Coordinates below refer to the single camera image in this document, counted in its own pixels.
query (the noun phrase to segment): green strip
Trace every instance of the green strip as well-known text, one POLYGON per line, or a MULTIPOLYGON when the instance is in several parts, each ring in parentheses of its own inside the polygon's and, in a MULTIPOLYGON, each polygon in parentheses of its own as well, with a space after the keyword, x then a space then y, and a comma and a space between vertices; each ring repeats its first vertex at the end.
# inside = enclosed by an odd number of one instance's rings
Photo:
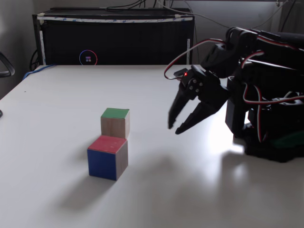
POLYGON ((295 132, 293 134, 286 135, 277 140, 272 140, 271 144, 278 149, 293 148, 304 144, 304 131, 295 132))
POLYGON ((129 112, 129 109, 107 108, 102 118, 124 119, 129 112))

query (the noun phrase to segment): blue face of block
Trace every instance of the blue face of block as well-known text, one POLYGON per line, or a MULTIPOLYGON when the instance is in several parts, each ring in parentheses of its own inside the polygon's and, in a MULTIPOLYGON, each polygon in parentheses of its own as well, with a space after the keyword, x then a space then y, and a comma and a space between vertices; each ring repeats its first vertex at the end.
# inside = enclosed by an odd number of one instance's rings
POLYGON ((115 154, 87 150, 90 176, 116 180, 115 154))

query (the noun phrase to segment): green face of block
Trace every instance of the green face of block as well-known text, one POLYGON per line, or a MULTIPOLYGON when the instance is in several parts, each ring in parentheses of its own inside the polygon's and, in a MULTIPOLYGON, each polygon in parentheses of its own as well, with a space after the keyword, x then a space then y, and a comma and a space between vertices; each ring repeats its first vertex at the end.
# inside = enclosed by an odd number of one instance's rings
POLYGON ((129 109, 107 108, 102 118, 124 119, 129 112, 129 109))

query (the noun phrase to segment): white tape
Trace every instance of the white tape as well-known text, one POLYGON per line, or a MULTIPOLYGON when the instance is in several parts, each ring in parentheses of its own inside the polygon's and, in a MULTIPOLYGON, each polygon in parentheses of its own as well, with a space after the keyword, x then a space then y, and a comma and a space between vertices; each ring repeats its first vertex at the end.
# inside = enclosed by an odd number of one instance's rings
POLYGON ((43 65, 46 65, 46 53, 44 52, 44 42, 43 42, 43 33, 40 31, 40 43, 41 43, 41 52, 42 52, 42 59, 43 65))
POLYGON ((55 18, 55 17, 37 17, 38 20, 59 20, 72 22, 91 22, 91 23, 164 23, 164 22, 180 22, 193 20, 192 17, 187 18, 167 18, 167 19, 151 19, 151 20, 105 20, 105 19, 80 19, 80 18, 55 18))
MULTIPOLYGON (((187 39, 187 50, 190 49, 190 39, 187 39)), ((190 64, 190 52, 187 53, 187 65, 190 64)))

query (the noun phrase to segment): wooden cube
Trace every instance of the wooden cube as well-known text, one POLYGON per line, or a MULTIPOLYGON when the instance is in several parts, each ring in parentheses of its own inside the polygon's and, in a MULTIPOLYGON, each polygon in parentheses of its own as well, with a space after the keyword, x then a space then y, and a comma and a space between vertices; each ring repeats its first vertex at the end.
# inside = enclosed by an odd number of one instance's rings
POLYGON ((100 136, 87 149, 89 175, 118 180, 128 166, 128 141, 100 136))
POLYGON ((127 139, 130 133, 130 110, 107 108, 101 116, 101 134, 127 139))

